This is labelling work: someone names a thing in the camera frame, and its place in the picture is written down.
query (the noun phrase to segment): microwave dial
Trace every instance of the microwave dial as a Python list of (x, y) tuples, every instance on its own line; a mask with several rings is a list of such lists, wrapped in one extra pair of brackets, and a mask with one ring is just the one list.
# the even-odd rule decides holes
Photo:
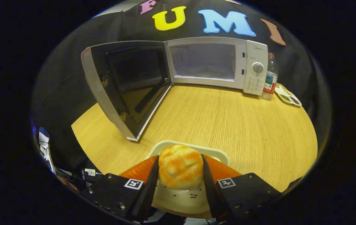
[(264, 70), (264, 66), (263, 66), (263, 64), (261, 64), (261, 63), (253, 63), (253, 65), (252, 65), (252, 67), (253, 67), (253, 71), (255, 72), (255, 73), (257, 73), (257, 74), (260, 74), (260, 73), (262, 73), (263, 72), (263, 70)]

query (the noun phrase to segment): round table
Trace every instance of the round table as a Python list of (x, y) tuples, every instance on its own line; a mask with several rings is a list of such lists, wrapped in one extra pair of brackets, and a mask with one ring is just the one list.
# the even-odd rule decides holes
[(266, 101), (232, 88), (174, 84), (139, 142), (127, 140), (99, 104), (72, 130), (94, 165), (117, 175), (146, 159), (157, 143), (171, 140), (221, 150), (231, 168), (255, 173), (282, 192), (317, 157), (316, 133), (303, 107), (285, 104), (277, 94)]

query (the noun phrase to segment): condiment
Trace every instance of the condiment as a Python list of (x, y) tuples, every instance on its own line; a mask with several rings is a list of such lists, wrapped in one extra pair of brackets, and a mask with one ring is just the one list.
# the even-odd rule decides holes
[(290, 100), (288, 97), (286, 97), (285, 95), (283, 95), (283, 94), (279, 94), (279, 95), (281, 95), (283, 99), (285, 99), (285, 100), (287, 100), (287, 101), (289, 101), (289, 102), (291, 101), (291, 100)]
[(296, 104), (299, 104), (298, 101), (296, 101), (296, 99), (292, 98), (293, 102), (295, 102)]
[(284, 90), (286, 94), (288, 94), (289, 96), (293, 96), (289, 91)]

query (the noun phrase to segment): bottle label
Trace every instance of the bottle label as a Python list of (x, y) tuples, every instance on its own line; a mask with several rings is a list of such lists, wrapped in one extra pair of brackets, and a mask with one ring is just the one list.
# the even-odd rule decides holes
[(263, 91), (268, 94), (274, 94), (275, 85), (277, 85), (278, 75), (267, 72), (266, 82), (264, 83)]

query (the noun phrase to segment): microwave door window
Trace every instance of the microwave door window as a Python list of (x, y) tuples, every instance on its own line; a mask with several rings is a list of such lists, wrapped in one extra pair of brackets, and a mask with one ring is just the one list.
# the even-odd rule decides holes
[(109, 58), (117, 89), (128, 114), (139, 124), (164, 87), (159, 50), (129, 51)]
[(215, 78), (234, 81), (235, 46), (188, 44), (171, 47), (176, 77)]

